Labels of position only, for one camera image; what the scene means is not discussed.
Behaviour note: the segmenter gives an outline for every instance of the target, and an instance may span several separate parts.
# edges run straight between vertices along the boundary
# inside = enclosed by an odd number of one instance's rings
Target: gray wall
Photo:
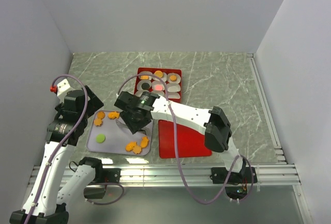
[[[70,52],[42,0],[0,0],[1,223],[22,206],[57,100],[50,93]]]
[[[330,223],[331,0],[284,0],[257,51],[281,144],[316,223]]]
[[[283,0],[44,0],[72,52],[256,52]]]

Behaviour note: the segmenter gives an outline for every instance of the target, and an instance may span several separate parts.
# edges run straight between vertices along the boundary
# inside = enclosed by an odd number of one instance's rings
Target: green disc
[[[105,140],[106,140],[106,137],[103,134],[99,134],[96,139],[97,143],[103,143]]]

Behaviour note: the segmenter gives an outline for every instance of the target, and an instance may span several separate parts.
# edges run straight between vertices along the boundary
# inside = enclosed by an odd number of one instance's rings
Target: red cutting board
[[[204,135],[177,124],[178,154],[180,158],[205,157],[212,154],[204,145]],[[174,124],[159,121],[159,154],[161,158],[175,158]]]

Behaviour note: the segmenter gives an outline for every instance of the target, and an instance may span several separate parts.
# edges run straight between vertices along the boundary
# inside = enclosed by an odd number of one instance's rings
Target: tabletop
[[[219,106],[227,115],[233,141],[239,152],[252,163],[276,163],[274,145],[268,130],[258,90],[246,53],[222,52],[99,52],[75,53],[69,73],[78,77],[103,101],[104,110],[114,107],[116,93],[122,82],[137,74],[139,67],[182,70],[182,102],[192,107]],[[72,80],[70,83],[79,88]],[[133,93],[135,80],[124,91]],[[80,137],[71,160],[95,157],[114,165],[176,163],[175,159],[159,157],[158,128],[153,126],[151,150],[145,156],[90,152],[86,141],[92,118]],[[220,155],[181,158],[182,163],[222,163]]]

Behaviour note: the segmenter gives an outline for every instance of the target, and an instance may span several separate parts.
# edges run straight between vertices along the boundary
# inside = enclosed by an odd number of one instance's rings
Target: orange toy food
[[[133,148],[136,147],[136,146],[137,146],[137,143],[134,142],[134,141],[132,141],[132,142],[130,142],[129,144],[126,145],[125,150],[126,150],[127,152],[130,152],[130,151],[132,151]]]
[[[108,114],[109,119],[118,119],[119,118],[119,113],[118,112],[110,112]]]
[[[102,112],[102,111],[100,111],[99,113],[97,113],[97,117],[99,119],[103,119],[105,116],[106,116],[106,114],[104,112]]]
[[[149,139],[147,136],[143,137],[140,142],[141,148],[146,148],[148,146]]]
[[[135,154],[140,154],[141,153],[141,147],[140,146],[138,146],[138,145],[136,145],[134,148],[133,148],[133,153],[135,153]]]
[[[160,71],[160,70],[157,70],[157,71],[154,72],[154,75],[159,77],[159,78],[162,78],[163,77],[163,72]]]
[[[97,118],[97,119],[95,119],[95,120],[93,121],[93,123],[94,123],[94,125],[96,125],[97,127],[100,127],[100,126],[102,125],[102,119]]]
[[[174,81],[177,80],[177,77],[176,77],[175,75],[171,75],[171,76],[169,77],[169,79],[170,79],[170,81],[174,82]]]

